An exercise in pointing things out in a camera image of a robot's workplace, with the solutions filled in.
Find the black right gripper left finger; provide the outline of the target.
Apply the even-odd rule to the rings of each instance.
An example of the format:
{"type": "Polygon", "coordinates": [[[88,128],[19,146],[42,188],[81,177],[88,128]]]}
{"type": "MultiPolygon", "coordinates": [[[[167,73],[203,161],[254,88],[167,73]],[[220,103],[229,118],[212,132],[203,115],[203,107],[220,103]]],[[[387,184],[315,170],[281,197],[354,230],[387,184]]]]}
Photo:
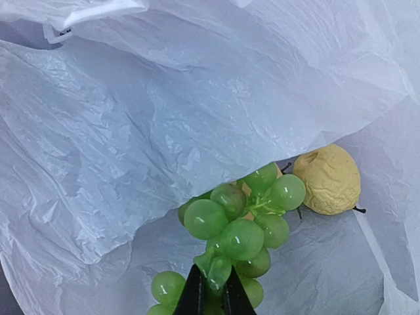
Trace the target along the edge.
{"type": "Polygon", "coordinates": [[[205,276],[194,264],[173,315],[202,315],[205,308],[205,276]]]}

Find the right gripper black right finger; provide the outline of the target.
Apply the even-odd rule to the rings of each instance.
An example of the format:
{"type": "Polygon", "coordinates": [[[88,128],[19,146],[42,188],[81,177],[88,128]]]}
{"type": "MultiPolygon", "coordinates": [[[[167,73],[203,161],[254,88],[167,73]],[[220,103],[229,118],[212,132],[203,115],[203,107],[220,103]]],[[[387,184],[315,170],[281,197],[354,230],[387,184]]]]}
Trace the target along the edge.
{"type": "Polygon", "coordinates": [[[226,315],[256,315],[246,295],[236,269],[232,267],[223,291],[223,309],[226,315]]]}

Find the green fruit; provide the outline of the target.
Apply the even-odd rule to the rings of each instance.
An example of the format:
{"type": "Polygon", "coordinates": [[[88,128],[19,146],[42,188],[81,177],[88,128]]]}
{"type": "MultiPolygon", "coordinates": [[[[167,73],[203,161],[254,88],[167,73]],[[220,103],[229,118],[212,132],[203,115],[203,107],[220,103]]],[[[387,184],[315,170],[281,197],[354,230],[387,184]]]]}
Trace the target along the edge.
{"type": "MultiPolygon", "coordinates": [[[[205,276],[203,314],[225,314],[223,291],[232,267],[254,311],[264,297],[258,279],[271,266],[269,251],[281,247],[289,237],[284,219],[298,209],[306,190],[303,181],[286,170],[277,178],[275,163],[269,163],[233,183],[192,198],[178,210],[187,232],[206,242],[205,251],[194,258],[205,276]]],[[[173,314],[188,276],[158,273],[151,291],[156,303],[149,314],[173,314]]]]}

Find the white plastic bag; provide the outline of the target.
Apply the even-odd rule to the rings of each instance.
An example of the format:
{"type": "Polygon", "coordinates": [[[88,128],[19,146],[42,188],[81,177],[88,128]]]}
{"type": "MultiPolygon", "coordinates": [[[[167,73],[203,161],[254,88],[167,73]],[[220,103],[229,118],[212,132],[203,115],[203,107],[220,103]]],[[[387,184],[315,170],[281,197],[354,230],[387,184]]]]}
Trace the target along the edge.
{"type": "Polygon", "coordinates": [[[1,266],[25,314],[145,314],[175,209],[337,143],[360,206],[288,213],[259,314],[419,313],[418,1],[2,1],[1,266]]]}

